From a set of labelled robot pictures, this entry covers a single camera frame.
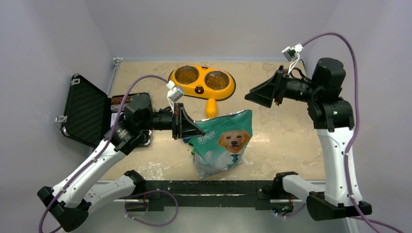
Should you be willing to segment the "yellow plastic scoop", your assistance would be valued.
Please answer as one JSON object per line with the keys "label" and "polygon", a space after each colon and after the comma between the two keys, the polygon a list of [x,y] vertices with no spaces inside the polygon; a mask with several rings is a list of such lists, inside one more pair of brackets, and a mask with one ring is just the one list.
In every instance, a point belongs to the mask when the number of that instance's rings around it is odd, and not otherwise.
{"label": "yellow plastic scoop", "polygon": [[218,115],[218,105],[215,99],[208,99],[205,107],[205,116],[215,118]]}

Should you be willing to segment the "green dog food bag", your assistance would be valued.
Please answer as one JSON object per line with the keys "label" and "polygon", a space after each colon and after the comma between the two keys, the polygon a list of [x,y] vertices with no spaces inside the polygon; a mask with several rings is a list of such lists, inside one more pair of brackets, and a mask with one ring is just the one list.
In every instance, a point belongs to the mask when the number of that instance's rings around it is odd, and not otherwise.
{"label": "green dog food bag", "polygon": [[242,110],[195,122],[205,132],[188,141],[193,146],[193,163],[199,178],[222,173],[242,163],[253,136],[252,117],[252,110]]}

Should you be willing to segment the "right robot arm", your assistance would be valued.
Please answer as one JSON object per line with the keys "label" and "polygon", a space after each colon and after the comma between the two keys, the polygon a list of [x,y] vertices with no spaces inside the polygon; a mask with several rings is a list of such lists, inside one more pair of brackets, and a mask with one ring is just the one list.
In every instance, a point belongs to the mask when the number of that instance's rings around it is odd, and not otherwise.
{"label": "right robot arm", "polygon": [[318,60],[311,79],[292,78],[280,66],[267,81],[252,88],[245,99],[270,108],[284,99],[305,102],[308,115],[322,147],[326,174],[325,187],[319,188],[296,172],[277,173],[272,190],[280,198],[291,194],[302,200],[315,221],[370,215],[371,204],[359,191],[351,156],[354,112],[340,97],[346,72],[333,58]]}

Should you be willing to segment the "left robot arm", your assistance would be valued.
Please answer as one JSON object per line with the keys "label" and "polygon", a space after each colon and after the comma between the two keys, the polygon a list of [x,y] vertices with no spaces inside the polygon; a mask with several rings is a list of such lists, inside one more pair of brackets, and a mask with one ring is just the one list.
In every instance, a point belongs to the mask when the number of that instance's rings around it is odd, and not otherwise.
{"label": "left robot arm", "polygon": [[155,111],[148,93],[133,95],[120,111],[119,121],[74,172],[59,184],[38,191],[46,213],[51,214],[66,232],[77,229],[92,212],[111,201],[143,196],[145,179],[134,170],[104,186],[95,188],[94,185],[112,166],[145,144],[149,140],[149,131],[170,130],[173,139],[204,135],[187,115],[182,103]]}

